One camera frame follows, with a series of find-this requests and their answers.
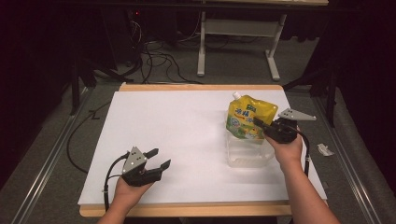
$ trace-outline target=yellow pouch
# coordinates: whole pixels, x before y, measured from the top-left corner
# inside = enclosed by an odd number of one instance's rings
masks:
[[[233,136],[240,139],[263,139],[261,128],[255,127],[253,118],[260,116],[260,119],[271,125],[276,115],[277,105],[256,100],[248,95],[241,96],[238,92],[233,93],[235,100],[230,102],[226,128]]]

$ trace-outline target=desk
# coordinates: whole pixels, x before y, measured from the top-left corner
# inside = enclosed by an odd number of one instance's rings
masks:
[[[303,5],[303,6],[327,6],[328,0],[204,0],[205,2],[235,2],[245,4],[280,4],[280,5]],[[274,81],[279,81],[280,76],[276,68],[274,54],[283,26],[285,25],[286,14],[282,14],[279,21],[237,21],[237,20],[217,20],[207,19],[203,11],[201,13],[201,42],[198,54],[198,77],[205,75],[205,35],[248,35],[272,37],[273,43],[270,49],[265,50],[265,58],[270,68]]]
[[[84,217],[104,214],[101,190],[106,172],[117,157],[137,146],[143,152],[154,147],[160,149],[159,154],[148,161],[148,169],[158,167],[168,159],[172,162],[163,173],[163,179],[144,195],[128,216],[290,215],[283,174],[276,160],[271,160],[261,169],[235,169],[229,167],[223,157],[226,154],[225,112],[234,91],[269,102],[272,100],[279,106],[279,112],[289,107],[280,86],[123,84],[120,92],[114,95],[98,141],[78,202],[80,213]],[[160,101],[169,106],[147,111]],[[175,112],[191,112],[191,118],[178,116],[172,120],[177,114]],[[120,173],[120,163],[114,167],[113,175]],[[315,166],[311,163],[310,167],[309,177],[326,200]],[[109,182],[110,201],[115,179]]]

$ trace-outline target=white paper sheet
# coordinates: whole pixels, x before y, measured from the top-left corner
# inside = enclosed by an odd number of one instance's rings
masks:
[[[224,113],[234,91],[120,91],[115,92],[78,204],[103,204],[103,185],[111,163],[133,146],[160,152],[146,168],[171,159],[161,181],[141,203],[211,203],[287,200],[275,158],[260,169],[227,164]],[[290,107],[283,91],[239,91],[279,106]],[[113,169],[120,174],[123,161]],[[323,199],[326,194],[314,165],[309,178]],[[117,178],[109,181],[113,198]]]

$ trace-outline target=white paper scrap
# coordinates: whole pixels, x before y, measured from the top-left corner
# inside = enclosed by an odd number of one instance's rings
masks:
[[[330,151],[328,149],[327,146],[323,145],[323,144],[319,144],[318,145],[318,150],[319,152],[323,155],[323,156],[331,156],[334,155],[334,153],[332,151]]]

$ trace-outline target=clear plastic container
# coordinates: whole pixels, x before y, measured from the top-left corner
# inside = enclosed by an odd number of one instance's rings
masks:
[[[228,164],[233,168],[260,168],[274,155],[274,148],[264,139],[239,139],[226,130]]]

